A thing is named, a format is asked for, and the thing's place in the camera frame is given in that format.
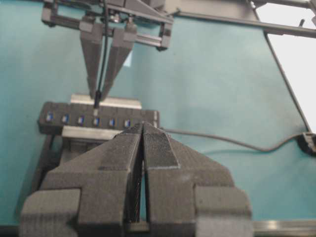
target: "white wall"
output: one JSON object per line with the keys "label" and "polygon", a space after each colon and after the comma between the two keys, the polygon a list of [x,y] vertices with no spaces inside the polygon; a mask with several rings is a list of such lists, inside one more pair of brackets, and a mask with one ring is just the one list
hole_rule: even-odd
{"label": "white wall", "polygon": [[[309,9],[267,4],[260,7],[258,15],[263,22],[298,26],[302,18],[304,27],[316,29]],[[269,35],[297,100],[313,132],[316,132],[316,39]]]}

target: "black cable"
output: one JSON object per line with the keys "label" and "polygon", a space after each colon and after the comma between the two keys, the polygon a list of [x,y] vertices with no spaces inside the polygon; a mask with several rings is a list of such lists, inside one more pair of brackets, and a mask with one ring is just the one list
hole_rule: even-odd
{"label": "black cable", "polygon": [[162,128],[165,132],[169,132],[169,133],[175,133],[175,134],[181,134],[181,135],[190,135],[190,136],[197,136],[197,137],[206,137],[206,138],[211,138],[211,139],[216,139],[216,140],[221,140],[221,141],[225,141],[225,142],[229,142],[229,143],[233,143],[239,146],[243,146],[243,147],[247,147],[249,149],[253,149],[256,151],[260,151],[260,152],[273,152],[276,151],[277,149],[279,149],[281,146],[283,146],[284,144],[288,143],[289,141],[296,139],[300,136],[302,136],[303,134],[295,134],[292,135],[286,139],[284,139],[283,141],[279,142],[278,144],[276,144],[273,147],[270,148],[261,148],[261,147],[257,147],[257,146],[253,146],[244,142],[240,142],[234,139],[230,139],[230,138],[226,138],[226,137],[221,137],[221,136],[217,136],[217,135],[211,135],[211,134],[204,134],[204,133],[197,133],[197,132],[188,132],[188,131],[182,131],[182,130],[176,130],[176,129],[164,129]]}
{"label": "black cable", "polygon": [[104,11],[104,22],[105,22],[104,52],[103,52],[103,59],[102,59],[99,84],[97,87],[97,91],[95,93],[95,100],[94,100],[94,108],[95,109],[99,108],[99,103],[100,103],[100,99],[101,99],[101,85],[102,85],[104,68],[105,68],[105,64],[106,64],[106,60],[107,60],[107,53],[108,53],[109,12],[108,12],[108,5],[107,5],[106,0],[103,0],[103,11]]}

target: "cable clip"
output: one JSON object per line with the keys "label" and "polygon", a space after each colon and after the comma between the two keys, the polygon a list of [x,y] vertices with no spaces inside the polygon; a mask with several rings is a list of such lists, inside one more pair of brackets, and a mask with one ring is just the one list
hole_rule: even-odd
{"label": "cable clip", "polygon": [[297,138],[297,143],[303,152],[316,157],[316,134],[304,132]]}

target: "blue usb port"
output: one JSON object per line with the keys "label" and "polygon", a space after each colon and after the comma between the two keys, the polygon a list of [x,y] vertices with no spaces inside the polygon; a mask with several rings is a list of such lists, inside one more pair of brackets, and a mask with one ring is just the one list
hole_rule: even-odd
{"label": "blue usb port", "polygon": [[93,125],[98,127],[100,125],[100,118],[94,118]]}
{"label": "blue usb port", "polygon": [[83,122],[84,122],[84,116],[80,116],[80,117],[78,118],[77,123],[78,123],[79,125],[83,125]]}
{"label": "blue usb port", "polygon": [[61,121],[62,121],[63,124],[68,124],[68,122],[69,122],[69,115],[63,115]]}
{"label": "blue usb port", "polygon": [[54,118],[54,115],[52,112],[48,112],[46,115],[46,122],[52,122]]}
{"label": "blue usb port", "polygon": [[114,118],[110,119],[109,126],[110,127],[114,127],[115,126],[115,119]]}
{"label": "blue usb port", "polygon": [[129,119],[124,121],[124,127],[130,127],[130,120]]}

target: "table surface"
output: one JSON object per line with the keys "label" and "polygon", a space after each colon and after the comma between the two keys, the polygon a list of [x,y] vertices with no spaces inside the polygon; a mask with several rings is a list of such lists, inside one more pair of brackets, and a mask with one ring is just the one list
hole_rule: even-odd
{"label": "table surface", "polygon": [[[36,123],[43,103],[88,93],[79,32],[48,28],[41,8],[0,0],[0,225],[18,224],[44,141]],[[170,49],[135,45],[131,67],[122,69],[110,95],[138,98],[143,108],[159,110],[165,128],[262,147],[305,131],[260,28],[176,18]],[[254,220],[316,217],[316,159],[295,141],[262,154],[173,137],[231,170],[250,197]]]}

